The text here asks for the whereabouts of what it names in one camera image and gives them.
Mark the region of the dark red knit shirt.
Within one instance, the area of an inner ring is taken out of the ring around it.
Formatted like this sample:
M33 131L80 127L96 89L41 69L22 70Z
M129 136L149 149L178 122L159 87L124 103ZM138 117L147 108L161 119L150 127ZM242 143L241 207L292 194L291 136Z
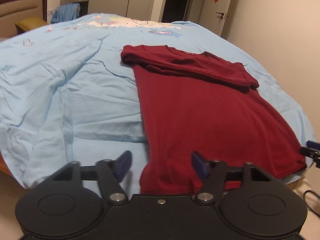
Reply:
M120 57L135 75L150 148L141 193L195 194L193 152L231 166L250 161L277 179L306 168L295 133L241 63L169 46L128 45Z

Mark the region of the white bedroom door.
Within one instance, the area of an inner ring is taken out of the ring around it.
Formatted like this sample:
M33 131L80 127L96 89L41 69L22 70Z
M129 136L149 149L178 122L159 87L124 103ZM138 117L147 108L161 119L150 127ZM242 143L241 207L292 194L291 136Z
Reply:
M231 19L229 12L230 5L233 5L236 0L218 0L214 3L213 0L203 0L201 5L201 12L199 16L199 25L205 27L216 35L221 36L225 28L226 21ZM228 17L220 20L216 12L224 12Z

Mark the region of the blue clothes pile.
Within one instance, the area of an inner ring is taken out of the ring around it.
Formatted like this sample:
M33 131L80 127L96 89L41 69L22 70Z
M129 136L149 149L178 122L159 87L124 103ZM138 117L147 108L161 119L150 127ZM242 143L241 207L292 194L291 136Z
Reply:
M61 5L54 11L50 23L54 24L75 20L80 15L80 9L81 8L79 3L69 3Z

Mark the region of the light blue printed bed sheet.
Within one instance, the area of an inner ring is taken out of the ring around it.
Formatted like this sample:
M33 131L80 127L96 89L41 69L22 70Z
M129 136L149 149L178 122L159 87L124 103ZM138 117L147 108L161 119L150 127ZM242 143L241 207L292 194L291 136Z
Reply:
M1 154L17 182L35 187L71 161L84 166L126 150L133 165L122 182L140 191L148 162L133 70L124 46L167 45L241 62L259 94L287 121L300 143L316 136L302 107L237 46L193 22L158 23L90 14L1 42Z

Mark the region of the olive green pillow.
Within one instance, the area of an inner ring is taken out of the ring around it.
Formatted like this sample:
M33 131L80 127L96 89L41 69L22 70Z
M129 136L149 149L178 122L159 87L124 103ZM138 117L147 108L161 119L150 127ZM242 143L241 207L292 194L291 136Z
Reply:
M48 23L37 17L25 18L15 23L19 33L25 33L45 25L48 25Z

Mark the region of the brown padded bed headboard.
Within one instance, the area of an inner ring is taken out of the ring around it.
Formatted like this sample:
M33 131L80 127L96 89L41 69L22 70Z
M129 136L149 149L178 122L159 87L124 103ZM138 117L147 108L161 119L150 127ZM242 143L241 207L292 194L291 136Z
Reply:
M15 23L29 17L47 22L47 0L1 0L1 38L21 34Z

